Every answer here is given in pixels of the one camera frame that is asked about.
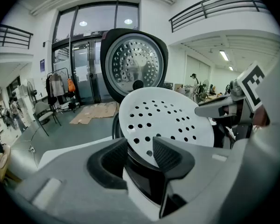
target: doorway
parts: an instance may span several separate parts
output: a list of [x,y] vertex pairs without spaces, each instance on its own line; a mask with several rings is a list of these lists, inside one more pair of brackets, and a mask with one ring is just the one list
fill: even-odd
[[73,77],[82,105],[113,101],[102,76],[100,45],[100,39],[72,45]]

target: orange bag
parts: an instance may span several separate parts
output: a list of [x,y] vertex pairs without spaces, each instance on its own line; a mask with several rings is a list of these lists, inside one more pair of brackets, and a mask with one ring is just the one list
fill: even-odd
[[71,79],[67,80],[67,84],[69,85],[69,92],[74,92],[76,91],[76,87]]

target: open rice cooker lid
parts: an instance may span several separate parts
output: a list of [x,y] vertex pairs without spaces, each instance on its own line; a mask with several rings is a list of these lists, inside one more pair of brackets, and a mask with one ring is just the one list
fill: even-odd
[[168,65],[166,44],[137,30],[117,28],[101,42],[101,69],[105,85],[118,103],[142,87],[162,87]]

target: fluorescent light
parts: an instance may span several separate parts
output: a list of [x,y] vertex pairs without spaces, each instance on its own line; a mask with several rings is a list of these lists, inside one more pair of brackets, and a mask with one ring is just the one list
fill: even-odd
[[131,19],[126,19],[126,20],[125,20],[125,24],[128,24],[128,25],[129,25],[129,24],[132,24],[132,23],[133,23],[133,21],[132,21]]
[[225,61],[229,61],[227,55],[225,54],[225,51],[221,50],[220,53],[223,56]]
[[80,22],[79,24],[80,24],[81,27],[87,26],[87,22],[85,22],[85,21],[82,21],[82,22]]

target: blue sign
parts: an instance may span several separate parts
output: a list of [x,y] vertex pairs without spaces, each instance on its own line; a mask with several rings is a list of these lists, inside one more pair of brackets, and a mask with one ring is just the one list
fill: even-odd
[[41,72],[45,71],[45,59],[41,60]]

